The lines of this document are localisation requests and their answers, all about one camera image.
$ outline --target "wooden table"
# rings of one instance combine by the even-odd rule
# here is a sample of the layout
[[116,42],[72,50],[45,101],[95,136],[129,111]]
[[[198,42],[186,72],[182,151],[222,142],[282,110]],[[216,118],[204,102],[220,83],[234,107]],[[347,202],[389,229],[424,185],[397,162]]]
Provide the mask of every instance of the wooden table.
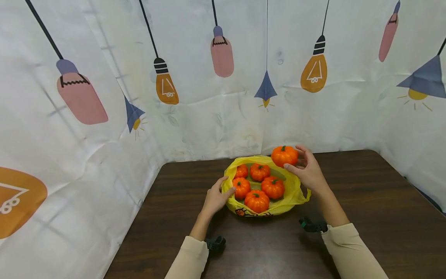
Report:
[[[391,279],[446,278],[446,218],[370,150],[316,154],[349,219]],[[168,163],[157,176],[106,279],[162,279],[200,212],[207,189],[232,159]],[[226,207],[208,237],[226,238],[202,278],[339,278],[317,233],[315,200],[271,218],[239,217]]]

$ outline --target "black clip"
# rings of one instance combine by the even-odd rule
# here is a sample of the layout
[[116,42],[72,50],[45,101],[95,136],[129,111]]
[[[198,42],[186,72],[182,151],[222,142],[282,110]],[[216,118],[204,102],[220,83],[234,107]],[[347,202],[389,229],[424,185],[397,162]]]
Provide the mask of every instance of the black clip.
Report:
[[316,222],[313,223],[309,218],[303,217],[299,220],[301,227],[309,233],[318,233],[318,232],[326,232],[328,231],[326,222]]
[[224,237],[220,235],[215,240],[210,240],[209,238],[206,238],[205,241],[209,251],[219,251],[224,248],[224,245],[226,243],[226,239],[224,239]]

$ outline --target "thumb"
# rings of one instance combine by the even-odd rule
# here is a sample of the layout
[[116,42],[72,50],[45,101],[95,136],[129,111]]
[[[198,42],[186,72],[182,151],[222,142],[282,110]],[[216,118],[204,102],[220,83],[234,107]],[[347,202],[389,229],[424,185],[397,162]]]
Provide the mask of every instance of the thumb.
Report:
[[225,193],[223,193],[223,197],[227,200],[235,193],[235,187],[229,188]]
[[295,166],[290,165],[290,164],[284,164],[283,168],[285,168],[287,171],[291,172],[292,174],[295,174],[297,177],[302,174],[301,169],[298,169]]

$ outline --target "hand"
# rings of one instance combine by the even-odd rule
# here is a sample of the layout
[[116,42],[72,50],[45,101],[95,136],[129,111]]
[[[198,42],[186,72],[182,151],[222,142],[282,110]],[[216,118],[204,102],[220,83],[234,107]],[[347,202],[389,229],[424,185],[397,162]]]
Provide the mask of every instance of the hand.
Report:
[[231,187],[228,191],[221,193],[221,185],[226,179],[227,176],[220,178],[209,190],[207,190],[206,199],[204,200],[203,209],[201,210],[202,214],[213,216],[226,204],[229,197],[235,193],[235,187]]
[[299,157],[303,156],[303,159],[298,161],[302,166],[285,164],[283,167],[295,174],[302,181],[302,184],[315,194],[323,194],[327,190],[329,191],[330,187],[313,153],[304,146],[296,146],[296,149],[299,152]]

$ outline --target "orange pumpkin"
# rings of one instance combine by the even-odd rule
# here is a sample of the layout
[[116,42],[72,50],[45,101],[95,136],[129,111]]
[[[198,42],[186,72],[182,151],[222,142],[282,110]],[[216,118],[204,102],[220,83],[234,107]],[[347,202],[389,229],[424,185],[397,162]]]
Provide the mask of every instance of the orange pumpkin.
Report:
[[295,165],[297,163],[298,153],[297,150],[291,146],[279,146],[274,148],[271,154],[271,159],[278,167],[282,167],[284,164]]
[[234,179],[232,185],[235,187],[234,197],[236,200],[243,200],[251,191],[251,184],[243,177]]
[[235,173],[234,178],[239,178],[239,177],[244,177],[244,178],[248,177],[248,167],[245,164],[237,167],[237,172]]
[[263,191],[252,190],[246,195],[245,205],[255,213],[262,213],[269,208],[269,198]]
[[260,187],[270,199],[278,199],[285,193],[282,180],[274,176],[265,178]]
[[252,180],[262,182],[265,178],[269,176],[270,169],[267,165],[252,164],[249,169]]

